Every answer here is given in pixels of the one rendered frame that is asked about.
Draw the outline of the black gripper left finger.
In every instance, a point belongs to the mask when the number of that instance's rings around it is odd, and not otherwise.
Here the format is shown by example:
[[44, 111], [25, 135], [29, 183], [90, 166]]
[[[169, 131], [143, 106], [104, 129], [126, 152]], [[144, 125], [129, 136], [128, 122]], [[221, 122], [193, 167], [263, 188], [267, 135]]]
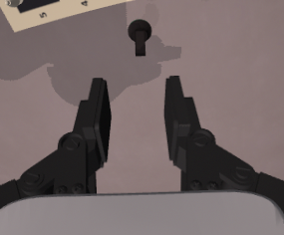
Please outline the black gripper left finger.
[[73, 131], [20, 179], [0, 185], [0, 209], [36, 195], [97, 193], [96, 171], [108, 161], [111, 120], [107, 81], [93, 78], [89, 98], [80, 101]]

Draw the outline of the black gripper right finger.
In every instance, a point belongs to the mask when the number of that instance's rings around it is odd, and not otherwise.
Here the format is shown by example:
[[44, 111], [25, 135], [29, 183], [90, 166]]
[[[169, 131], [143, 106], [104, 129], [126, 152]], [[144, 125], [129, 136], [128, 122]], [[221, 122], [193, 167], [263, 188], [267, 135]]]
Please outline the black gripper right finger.
[[201, 128], [193, 97], [184, 97], [179, 76], [165, 80], [164, 123], [169, 160], [181, 169], [180, 191], [252, 191], [275, 201], [284, 213], [284, 180], [255, 172], [217, 145], [213, 133]]

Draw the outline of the black and cream chessboard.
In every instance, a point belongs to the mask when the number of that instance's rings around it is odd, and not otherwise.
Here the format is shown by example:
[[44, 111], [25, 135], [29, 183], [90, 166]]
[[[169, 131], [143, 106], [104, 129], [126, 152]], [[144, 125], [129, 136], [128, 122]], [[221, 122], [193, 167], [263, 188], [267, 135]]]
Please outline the black and cream chessboard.
[[0, 0], [0, 7], [14, 32], [37, 25], [132, 0], [24, 0], [9, 7]]

